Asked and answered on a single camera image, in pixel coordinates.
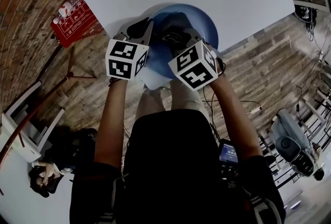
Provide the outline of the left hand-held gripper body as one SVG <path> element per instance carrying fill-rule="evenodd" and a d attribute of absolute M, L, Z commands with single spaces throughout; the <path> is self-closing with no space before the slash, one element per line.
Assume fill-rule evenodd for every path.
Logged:
<path fill-rule="evenodd" d="M 106 51 L 107 76 L 133 80 L 145 66 L 149 51 L 149 32 L 141 38 L 118 33 L 110 39 Z"/>

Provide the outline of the white cabinet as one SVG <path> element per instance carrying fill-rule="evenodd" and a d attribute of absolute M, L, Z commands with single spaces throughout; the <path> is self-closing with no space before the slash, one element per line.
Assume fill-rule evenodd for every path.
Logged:
<path fill-rule="evenodd" d="M 26 92 L 24 92 L 23 95 L 21 95 L 9 107 L 8 110 L 4 111 L 0 115 L 0 151 L 20 122 L 27 116 L 27 98 L 40 86 L 41 82 L 37 81 Z M 32 162 L 40 158 L 41 151 L 46 144 L 47 139 L 64 113 L 65 109 L 60 109 L 51 124 L 49 126 L 45 126 L 41 131 L 39 131 L 34 124 L 28 121 L 20 131 L 20 135 L 18 135 L 14 140 L 11 148 L 28 162 Z"/>

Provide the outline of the person's black shirt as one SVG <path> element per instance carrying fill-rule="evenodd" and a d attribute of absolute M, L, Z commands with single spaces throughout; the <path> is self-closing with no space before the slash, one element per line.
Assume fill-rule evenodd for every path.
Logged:
<path fill-rule="evenodd" d="M 124 169 L 77 168 L 70 224 L 284 224 L 285 210 L 266 159 L 241 161 L 233 186 L 221 177 L 205 116 L 173 110 L 139 118 Z"/>

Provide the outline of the black jacket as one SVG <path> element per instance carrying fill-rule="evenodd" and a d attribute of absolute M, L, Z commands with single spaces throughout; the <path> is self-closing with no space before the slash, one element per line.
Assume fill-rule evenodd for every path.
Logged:
<path fill-rule="evenodd" d="M 45 151 L 44 161 L 55 164 L 58 169 L 80 168 L 93 162 L 97 130 L 84 128 L 58 138 Z"/>

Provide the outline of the person's leg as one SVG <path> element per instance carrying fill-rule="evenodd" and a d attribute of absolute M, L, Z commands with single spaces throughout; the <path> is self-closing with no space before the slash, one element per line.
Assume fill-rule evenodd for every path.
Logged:
<path fill-rule="evenodd" d="M 209 113 L 197 91 L 192 91 L 180 80 L 170 82 L 172 95 L 171 110 L 189 109 L 201 112 L 209 121 Z"/>
<path fill-rule="evenodd" d="M 136 119 L 163 111 L 165 108 L 161 98 L 161 90 L 150 90 L 145 87 L 138 103 Z"/>

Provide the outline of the person's right leg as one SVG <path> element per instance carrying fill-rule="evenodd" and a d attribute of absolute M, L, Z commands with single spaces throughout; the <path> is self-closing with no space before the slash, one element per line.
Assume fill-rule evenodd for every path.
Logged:
<path fill-rule="evenodd" d="M 209 121 L 209 113 L 197 91 L 192 91 L 180 80 L 170 82 L 172 95 L 171 110 L 189 109 L 201 112 Z"/>

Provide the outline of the black and beige bag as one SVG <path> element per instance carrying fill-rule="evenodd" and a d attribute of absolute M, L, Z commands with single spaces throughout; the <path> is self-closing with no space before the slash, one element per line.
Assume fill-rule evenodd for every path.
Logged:
<path fill-rule="evenodd" d="M 60 180 L 73 169 L 58 166 L 52 162 L 35 160 L 31 163 L 32 169 L 28 175 L 30 178 L 30 188 L 44 198 L 54 194 Z"/>

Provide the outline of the red fire extinguisher box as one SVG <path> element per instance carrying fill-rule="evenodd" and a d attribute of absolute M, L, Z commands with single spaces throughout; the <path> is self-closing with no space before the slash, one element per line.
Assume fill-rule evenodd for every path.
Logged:
<path fill-rule="evenodd" d="M 67 48 L 74 42 L 102 32 L 103 27 L 84 0 L 75 5 L 65 2 L 51 22 L 59 43 Z"/>

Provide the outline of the person's right forearm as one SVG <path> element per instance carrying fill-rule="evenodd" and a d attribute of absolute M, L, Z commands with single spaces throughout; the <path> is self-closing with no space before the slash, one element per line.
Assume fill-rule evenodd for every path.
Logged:
<path fill-rule="evenodd" d="M 258 134 L 225 74 L 219 75 L 209 85 L 220 104 L 238 160 L 244 161 L 253 156 L 262 156 Z"/>

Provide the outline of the blue denim garment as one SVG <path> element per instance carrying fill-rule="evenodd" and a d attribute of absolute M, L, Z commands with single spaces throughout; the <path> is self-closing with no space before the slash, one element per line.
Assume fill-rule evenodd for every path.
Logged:
<path fill-rule="evenodd" d="M 286 109 L 278 111 L 271 131 L 275 141 L 281 137 L 289 137 L 297 142 L 301 148 L 310 148 L 310 142 L 307 136 Z"/>

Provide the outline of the person's left leg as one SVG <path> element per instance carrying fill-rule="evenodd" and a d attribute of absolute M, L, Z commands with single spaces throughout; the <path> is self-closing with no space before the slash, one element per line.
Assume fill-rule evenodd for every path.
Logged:
<path fill-rule="evenodd" d="M 138 103 L 136 119 L 163 111 L 165 108 L 161 98 L 161 90 L 150 90 L 145 87 Z"/>

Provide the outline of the big blue plate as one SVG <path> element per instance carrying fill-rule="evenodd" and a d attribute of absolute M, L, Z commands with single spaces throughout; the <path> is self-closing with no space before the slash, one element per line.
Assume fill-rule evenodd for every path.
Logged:
<path fill-rule="evenodd" d="M 153 89 L 153 85 L 159 87 L 175 79 L 176 76 L 172 72 L 168 62 L 194 45 L 186 44 L 185 46 L 181 46 L 180 50 L 173 51 L 157 36 L 161 21 L 167 15 L 175 12 L 183 12 L 187 16 L 192 27 L 199 32 L 205 43 L 210 44 L 213 48 L 218 47 L 217 29 L 211 18 L 201 9 L 187 4 L 173 4 L 159 9 L 151 16 L 151 19 L 154 21 L 154 27 L 149 41 L 146 66 L 142 69 L 142 73 L 139 74 L 143 82 L 150 89 Z"/>

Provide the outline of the black round floor device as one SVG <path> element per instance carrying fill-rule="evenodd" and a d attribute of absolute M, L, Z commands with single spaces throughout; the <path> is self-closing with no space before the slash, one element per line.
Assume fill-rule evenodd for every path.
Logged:
<path fill-rule="evenodd" d="M 300 6 L 300 5 L 294 5 L 295 6 L 295 15 L 305 21 L 305 22 L 311 22 L 314 21 L 317 17 L 317 10 L 310 7 Z"/>

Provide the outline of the person's left forearm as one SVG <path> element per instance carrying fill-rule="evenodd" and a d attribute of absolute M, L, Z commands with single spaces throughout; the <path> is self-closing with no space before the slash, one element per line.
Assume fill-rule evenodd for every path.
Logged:
<path fill-rule="evenodd" d="M 126 88 L 126 80 L 110 84 L 95 143 L 94 161 L 117 169 L 122 166 Z"/>

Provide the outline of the gray cloth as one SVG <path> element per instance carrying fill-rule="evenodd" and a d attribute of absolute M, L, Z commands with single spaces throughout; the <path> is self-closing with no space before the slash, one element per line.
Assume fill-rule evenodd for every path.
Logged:
<path fill-rule="evenodd" d="M 188 31 L 193 29 L 183 12 L 167 15 L 159 24 L 157 36 L 170 44 L 185 46 L 191 39 Z"/>

